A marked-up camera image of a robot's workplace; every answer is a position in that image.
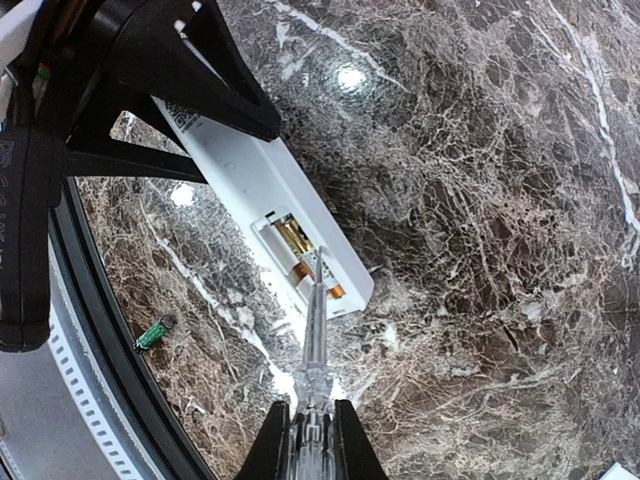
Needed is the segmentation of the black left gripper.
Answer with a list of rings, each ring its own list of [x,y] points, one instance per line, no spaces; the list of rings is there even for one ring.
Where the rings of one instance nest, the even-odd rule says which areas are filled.
[[[133,1],[44,1],[14,61],[14,123],[67,138],[114,44],[120,82],[256,138],[279,136],[280,115],[216,2],[146,1],[134,10]],[[117,116],[83,116],[66,143],[66,176],[206,182],[190,157],[113,139]]]

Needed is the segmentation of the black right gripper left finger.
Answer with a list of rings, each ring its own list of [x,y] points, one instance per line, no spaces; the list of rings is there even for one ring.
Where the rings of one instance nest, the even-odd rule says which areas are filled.
[[[273,402],[235,480],[286,477],[290,422],[289,404]]]

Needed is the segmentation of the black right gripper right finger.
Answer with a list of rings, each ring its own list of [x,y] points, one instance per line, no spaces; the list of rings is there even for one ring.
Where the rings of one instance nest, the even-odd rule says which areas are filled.
[[[334,405],[336,478],[388,480],[352,403],[336,400]]]

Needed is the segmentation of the green AAA battery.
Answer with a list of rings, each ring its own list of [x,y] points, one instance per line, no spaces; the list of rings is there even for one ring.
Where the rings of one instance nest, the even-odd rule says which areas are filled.
[[[177,319],[174,315],[163,315],[141,335],[139,335],[133,343],[133,350],[141,354],[148,351],[160,339],[166,336],[176,325]]]

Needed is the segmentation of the white remote control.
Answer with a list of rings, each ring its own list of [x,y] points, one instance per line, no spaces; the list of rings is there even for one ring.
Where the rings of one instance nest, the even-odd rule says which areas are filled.
[[[156,106],[237,224],[268,287],[287,308],[305,311],[311,281],[287,241],[300,233],[320,251],[325,285],[344,294],[328,301],[331,318],[362,311],[374,281],[281,139],[263,141],[177,105]]]

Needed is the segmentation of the white battery cover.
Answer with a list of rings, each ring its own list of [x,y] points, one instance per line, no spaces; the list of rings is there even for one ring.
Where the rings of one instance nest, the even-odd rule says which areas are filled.
[[[639,480],[639,477],[624,468],[619,462],[615,462],[600,476],[599,480]]]

